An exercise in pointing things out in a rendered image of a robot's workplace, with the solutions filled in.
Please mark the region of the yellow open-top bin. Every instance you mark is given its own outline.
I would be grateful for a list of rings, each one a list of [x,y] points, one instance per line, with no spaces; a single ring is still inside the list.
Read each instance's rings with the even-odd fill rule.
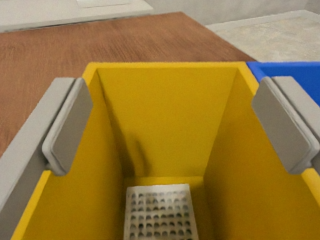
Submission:
[[[320,179],[290,175],[244,63],[89,64],[66,176],[44,171],[11,240],[123,240],[127,187],[189,184],[199,240],[320,240]]]

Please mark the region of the blue open-top bin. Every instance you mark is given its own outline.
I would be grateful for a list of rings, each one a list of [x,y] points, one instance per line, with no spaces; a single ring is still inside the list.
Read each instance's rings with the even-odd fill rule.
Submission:
[[[320,62],[246,63],[246,67],[258,86],[263,77],[292,77],[320,107]]]

